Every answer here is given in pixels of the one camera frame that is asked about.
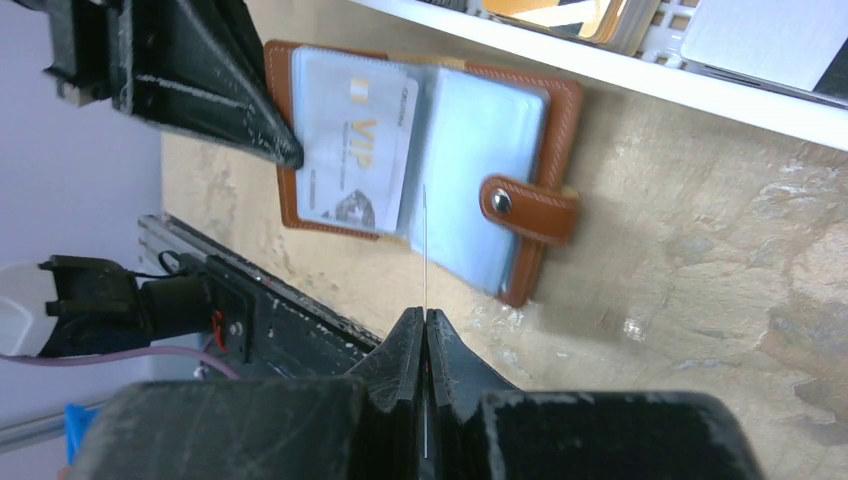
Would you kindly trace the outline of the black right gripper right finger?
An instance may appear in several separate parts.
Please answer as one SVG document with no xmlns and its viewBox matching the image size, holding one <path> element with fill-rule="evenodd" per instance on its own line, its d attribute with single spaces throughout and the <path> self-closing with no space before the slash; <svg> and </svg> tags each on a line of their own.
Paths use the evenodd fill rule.
<svg viewBox="0 0 848 480">
<path fill-rule="evenodd" d="M 760 479 L 736 417 L 693 391 L 527 391 L 426 317 L 439 479 Z"/>
</svg>

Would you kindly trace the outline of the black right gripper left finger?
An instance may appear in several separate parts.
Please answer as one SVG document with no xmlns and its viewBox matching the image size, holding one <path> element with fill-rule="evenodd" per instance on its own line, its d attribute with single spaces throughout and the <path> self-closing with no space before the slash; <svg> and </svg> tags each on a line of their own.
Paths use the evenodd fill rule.
<svg viewBox="0 0 848 480">
<path fill-rule="evenodd" d="M 342 375 L 136 383 L 99 410 L 72 479 L 390 479 L 413 450 L 423 312 Z"/>
</svg>

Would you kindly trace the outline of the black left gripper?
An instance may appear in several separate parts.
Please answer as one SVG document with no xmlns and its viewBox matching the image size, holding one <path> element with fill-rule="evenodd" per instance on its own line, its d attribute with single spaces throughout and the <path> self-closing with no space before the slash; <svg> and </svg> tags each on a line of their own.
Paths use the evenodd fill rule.
<svg viewBox="0 0 848 480">
<path fill-rule="evenodd" d="M 285 168 L 303 149 L 272 100 L 243 1 L 16 0 L 48 19 L 59 98 L 111 106 L 161 130 Z"/>
</svg>

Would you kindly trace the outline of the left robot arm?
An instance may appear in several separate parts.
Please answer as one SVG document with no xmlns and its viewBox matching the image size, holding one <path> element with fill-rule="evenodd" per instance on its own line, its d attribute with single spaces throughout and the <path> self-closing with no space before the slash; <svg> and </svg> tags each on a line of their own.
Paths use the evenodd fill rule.
<svg viewBox="0 0 848 480">
<path fill-rule="evenodd" d="M 263 46 L 242 1 L 28 1 L 44 14 L 47 74 L 79 105 L 109 101 L 158 129 L 299 169 L 304 151 L 273 102 Z M 12 356 L 62 358 L 145 348 L 219 322 L 206 276 L 154 276 L 99 258 L 36 265 Z"/>
</svg>

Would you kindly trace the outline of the brown leather card holder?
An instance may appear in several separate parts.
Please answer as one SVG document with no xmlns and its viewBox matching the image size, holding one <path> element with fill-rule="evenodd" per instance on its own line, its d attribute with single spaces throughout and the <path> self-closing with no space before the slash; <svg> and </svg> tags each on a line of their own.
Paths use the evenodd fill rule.
<svg viewBox="0 0 848 480">
<path fill-rule="evenodd" d="M 428 254 L 469 286 L 521 307 L 535 291 L 546 250 L 566 244 L 579 210 L 563 175 L 578 126 L 579 83 L 453 58 L 415 59 L 283 40 L 264 48 L 270 94 L 296 138 L 303 70 L 316 58 L 400 69 L 418 83 L 394 231 L 364 232 L 298 213 L 297 171 L 280 168 L 283 224 L 345 236 L 392 236 L 422 255 L 422 183 Z"/>
</svg>

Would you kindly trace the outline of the white credit card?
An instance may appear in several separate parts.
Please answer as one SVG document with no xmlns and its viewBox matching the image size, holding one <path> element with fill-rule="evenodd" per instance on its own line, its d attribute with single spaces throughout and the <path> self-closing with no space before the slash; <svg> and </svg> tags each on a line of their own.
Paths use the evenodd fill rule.
<svg viewBox="0 0 848 480">
<path fill-rule="evenodd" d="M 333 64 L 303 70 L 296 114 L 304 147 L 298 213 L 364 232 L 396 229 L 418 83 L 388 66 Z"/>
</svg>

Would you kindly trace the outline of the white plastic basket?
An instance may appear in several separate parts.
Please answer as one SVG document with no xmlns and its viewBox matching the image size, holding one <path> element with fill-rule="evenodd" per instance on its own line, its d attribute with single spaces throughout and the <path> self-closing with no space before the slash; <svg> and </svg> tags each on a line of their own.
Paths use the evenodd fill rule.
<svg viewBox="0 0 848 480">
<path fill-rule="evenodd" d="M 847 111 L 484 20 L 421 1 L 361 6 L 672 103 L 845 151 Z"/>
</svg>

